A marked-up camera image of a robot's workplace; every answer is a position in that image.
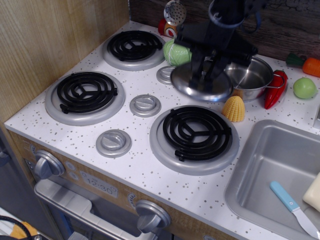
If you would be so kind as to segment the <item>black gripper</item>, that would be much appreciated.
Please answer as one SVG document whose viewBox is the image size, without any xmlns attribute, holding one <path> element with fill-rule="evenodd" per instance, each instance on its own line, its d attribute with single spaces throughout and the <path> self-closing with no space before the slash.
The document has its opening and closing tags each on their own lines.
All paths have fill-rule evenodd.
<svg viewBox="0 0 320 240">
<path fill-rule="evenodd" d="M 216 80 L 230 83 L 224 72 L 226 66 L 230 63 L 247 66 L 258 53 L 258 48 L 242 38 L 234 28 L 223 28 L 211 21 L 178 26 L 174 42 L 189 48 L 192 53 L 190 88 L 211 88 Z M 207 58 L 211 65 L 203 75 Z"/>
</svg>

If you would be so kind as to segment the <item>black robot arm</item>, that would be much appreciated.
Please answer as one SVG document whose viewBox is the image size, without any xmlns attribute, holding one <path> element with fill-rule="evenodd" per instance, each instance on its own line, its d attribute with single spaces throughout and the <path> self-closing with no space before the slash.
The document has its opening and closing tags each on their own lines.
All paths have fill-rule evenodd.
<svg viewBox="0 0 320 240">
<path fill-rule="evenodd" d="M 206 58 L 212 64 L 206 80 L 219 77 L 231 63 L 248 66 L 258 49 L 243 39 L 236 29 L 251 14 L 259 15 L 265 0 L 214 0 L 209 5 L 209 20 L 202 23 L 182 24 L 177 28 L 175 43 L 190 49 L 191 79 L 189 86 L 200 83 Z"/>
</svg>

